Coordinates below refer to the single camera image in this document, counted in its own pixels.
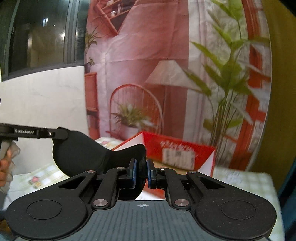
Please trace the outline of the person's hand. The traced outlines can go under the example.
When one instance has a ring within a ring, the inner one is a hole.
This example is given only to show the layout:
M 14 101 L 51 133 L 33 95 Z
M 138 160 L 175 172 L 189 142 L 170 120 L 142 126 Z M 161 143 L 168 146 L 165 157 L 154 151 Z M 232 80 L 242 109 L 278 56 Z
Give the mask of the person's hand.
M 10 165 L 12 162 L 12 152 L 7 150 L 6 155 L 1 159 L 1 171 L 0 171 L 0 185 L 4 187 L 6 184 L 13 180 L 13 176 L 10 172 Z

